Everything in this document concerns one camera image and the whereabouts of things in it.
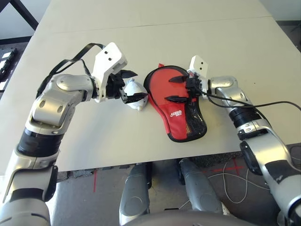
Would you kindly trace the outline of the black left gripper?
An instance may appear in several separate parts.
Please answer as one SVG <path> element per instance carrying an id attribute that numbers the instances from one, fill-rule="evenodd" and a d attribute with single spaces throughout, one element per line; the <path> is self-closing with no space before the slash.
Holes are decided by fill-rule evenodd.
<path id="1" fill-rule="evenodd" d="M 119 99 L 123 101 L 124 104 L 130 104 L 130 103 L 135 103 L 138 102 L 145 97 L 148 96 L 147 93 L 134 93 L 131 96 L 127 96 L 124 87 L 125 87 L 125 82 L 123 79 L 129 79 L 132 77 L 137 76 L 135 72 L 131 70 L 121 70 L 117 74 L 110 74 L 107 80 L 107 85 L 106 85 L 106 98 L 107 99 Z"/>

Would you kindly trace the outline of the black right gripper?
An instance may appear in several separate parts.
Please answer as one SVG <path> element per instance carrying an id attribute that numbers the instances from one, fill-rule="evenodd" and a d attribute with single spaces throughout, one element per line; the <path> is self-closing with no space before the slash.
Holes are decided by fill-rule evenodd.
<path id="1" fill-rule="evenodd" d="M 202 83 L 198 76 L 194 75 L 192 77 L 182 75 L 175 76 L 169 79 L 169 82 L 185 82 L 185 88 L 188 93 L 188 97 L 180 96 L 168 96 L 165 100 L 174 103 L 185 103 L 192 104 L 193 102 L 198 102 L 199 97 L 202 96 Z"/>

